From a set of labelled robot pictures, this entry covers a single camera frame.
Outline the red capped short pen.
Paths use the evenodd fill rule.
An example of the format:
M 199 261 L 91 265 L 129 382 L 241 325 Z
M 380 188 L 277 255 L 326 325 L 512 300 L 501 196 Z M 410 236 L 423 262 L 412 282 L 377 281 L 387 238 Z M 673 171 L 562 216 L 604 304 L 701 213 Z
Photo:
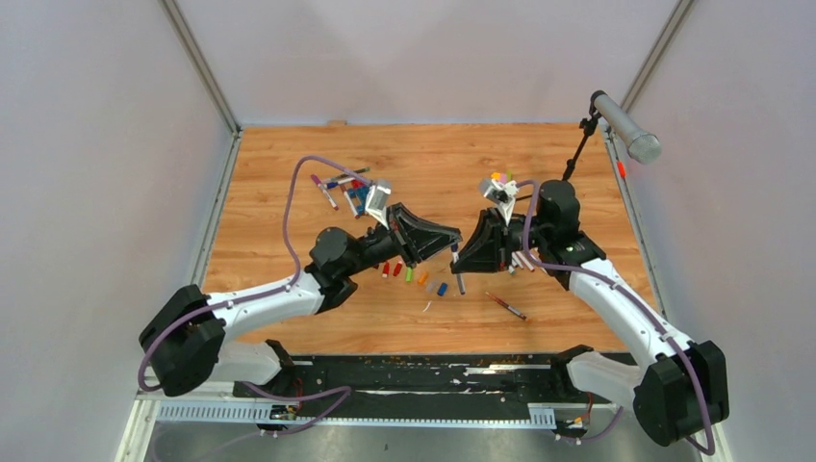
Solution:
M 532 263 L 531 263 L 531 262 L 530 262 L 530 261 L 529 261 L 529 260 L 528 260 L 528 259 L 525 257 L 525 255 L 524 255 L 524 254 L 523 254 L 521 251 L 517 252 L 517 255 L 518 255 L 518 259 L 520 260 L 520 262 L 521 262 L 521 263 L 522 263 L 522 264 L 523 264 L 523 265 L 524 265 L 524 266 L 525 266 L 525 267 L 526 267 L 526 268 L 527 268 L 529 271 L 534 272 L 534 271 L 536 270 L 535 266 L 534 266 L 534 265 L 533 265 L 533 264 L 532 264 Z

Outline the clear pen cap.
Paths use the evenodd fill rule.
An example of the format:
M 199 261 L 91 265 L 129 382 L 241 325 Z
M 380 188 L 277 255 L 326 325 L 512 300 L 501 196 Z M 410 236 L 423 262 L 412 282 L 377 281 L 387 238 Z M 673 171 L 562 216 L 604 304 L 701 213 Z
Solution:
M 437 285 L 438 285 L 438 280 L 436 278 L 434 278 L 434 279 L 430 280 L 426 284 L 425 291 L 427 293 L 433 293 L 436 290 Z

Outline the red slim pen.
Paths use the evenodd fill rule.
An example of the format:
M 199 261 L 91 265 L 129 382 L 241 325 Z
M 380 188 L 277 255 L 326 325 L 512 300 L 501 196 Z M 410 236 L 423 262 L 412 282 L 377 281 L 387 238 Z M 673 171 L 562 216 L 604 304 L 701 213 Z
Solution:
M 489 293 L 489 292 L 486 292 L 486 293 L 485 293 L 485 295 L 486 295 L 486 296 L 487 296 L 487 297 L 488 297 L 490 300 L 492 300 L 493 302 L 495 302 L 497 305 L 499 305 L 500 307 L 502 307 L 503 309 L 505 309 L 506 311 L 508 311 L 509 313 L 511 313 L 513 316 L 515 316 L 515 317 L 517 317 L 517 318 L 519 318 L 519 319 L 521 319 L 521 320 L 523 320 L 523 321 L 526 321 L 526 320 L 527 320 L 527 316 L 526 316 L 524 313 L 522 313 L 520 310 L 518 310 L 517 308 L 515 308 L 515 307 L 514 307 L 513 305 L 511 305 L 510 303 L 508 303 L 508 302 L 504 301 L 504 300 L 503 300 L 503 299 L 501 299 L 500 297 L 498 297 L 498 296 L 496 296 L 496 295 L 493 295 L 493 294 L 491 294 L 491 293 Z

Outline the white pen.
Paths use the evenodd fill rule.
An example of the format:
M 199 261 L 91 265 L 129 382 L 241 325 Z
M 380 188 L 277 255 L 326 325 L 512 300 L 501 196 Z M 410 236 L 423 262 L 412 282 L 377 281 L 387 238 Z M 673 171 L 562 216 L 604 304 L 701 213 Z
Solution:
M 340 189 L 341 189 L 341 191 L 342 191 L 342 193 L 344 195 L 344 198 L 345 198 L 346 202 L 349 205 L 349 208 L 351 210 L 352 215 L 355 217 L 355 219 L 359 219 L 360 214 L 358 213 L 357 205 L 355 204 L 353 198 L 351 197 L 350 192 L 348 191 L 348 188 L 345 185 L 340 185 Z

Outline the blue capped pen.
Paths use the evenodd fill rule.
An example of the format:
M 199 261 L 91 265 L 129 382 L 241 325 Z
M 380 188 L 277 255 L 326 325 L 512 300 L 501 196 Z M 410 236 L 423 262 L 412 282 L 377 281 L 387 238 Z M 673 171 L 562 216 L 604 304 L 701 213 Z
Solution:
M 363 173 L 367 173 L 369 171 L 370 171 L 369 167 L 363 167 L 363 168 L 359 168 L 359 169 L 354 170 L 354 172 L 357 175 L 362 175 Z M 349 182 L 353 182 L 353 181 L 357 181 L 357 180 L 358 180 L 358 178 L 356 176 L 349 175 L 347 173 L 343 173 L 343 174 L 340 174 L 340 175 L 337 175 L 337 176 L 334 176 L 334 177 L 326 178 L 326 179 L 324 179 L 322 181 L 322 183 L 327 189 L 332 189 L 332 188 L 338 187 L 341 184 L 345 184 L 345 183 L 349 183 Z

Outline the purple capped pen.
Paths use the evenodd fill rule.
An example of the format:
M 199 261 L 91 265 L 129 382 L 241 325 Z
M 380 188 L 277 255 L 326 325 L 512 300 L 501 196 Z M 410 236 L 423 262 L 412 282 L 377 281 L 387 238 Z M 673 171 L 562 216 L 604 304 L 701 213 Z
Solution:
M 326 200 L 328 201 L 328 203 L 332 207 L 332 209 L 334 211 L 338 211 L 339 210 L 339 205 L 337 204 L 337 202 L 331 196 L 331 194 L 328 191 L 326 185 L 315 174 L 311 174 L 310 178 L 315 183 L 317 188 L 320 190 L 321 194 L 326 198 Z

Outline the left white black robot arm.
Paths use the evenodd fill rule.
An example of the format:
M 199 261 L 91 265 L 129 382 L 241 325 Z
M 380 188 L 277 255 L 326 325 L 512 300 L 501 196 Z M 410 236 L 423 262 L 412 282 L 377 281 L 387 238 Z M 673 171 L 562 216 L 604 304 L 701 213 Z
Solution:
M 297 264 L 284 279 L 221 294 L 183 286 L 140 333 L 140 387 L 182 396 L 225 364 L 226 346 L 242 334 L 335 309 L 357 290 L 354 275 L 395 258 L 413 268 L 461 240 L 459 229 L 419 218 L 397 203 L 360 237 L 336 226 L 323 229 L 310 263 Z

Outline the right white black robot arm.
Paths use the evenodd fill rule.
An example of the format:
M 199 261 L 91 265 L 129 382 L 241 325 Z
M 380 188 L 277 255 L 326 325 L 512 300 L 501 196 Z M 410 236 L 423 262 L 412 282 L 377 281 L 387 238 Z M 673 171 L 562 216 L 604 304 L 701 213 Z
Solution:
M 729 414 L 723 351 L 711 341 L 692 340 L 631 289 L 581 230 L 580 203 L 570 182 L 529 184 L 534 194 L 528 210 L 517 214 L 521 183 L 480 182 L 480 194 L 492 205 L 481 211 L 452 272 L 499 272 L 513 254 L 523 255 L 598 314 L 634 361 L 627 365 L 584 345 L 565 350 L 551 363 L 553 395 L 566 402 L 584 393 L 604 398 L 621 411 L 632 411 L 656 444 L 686 440 L 713 455 L 713 426 Z

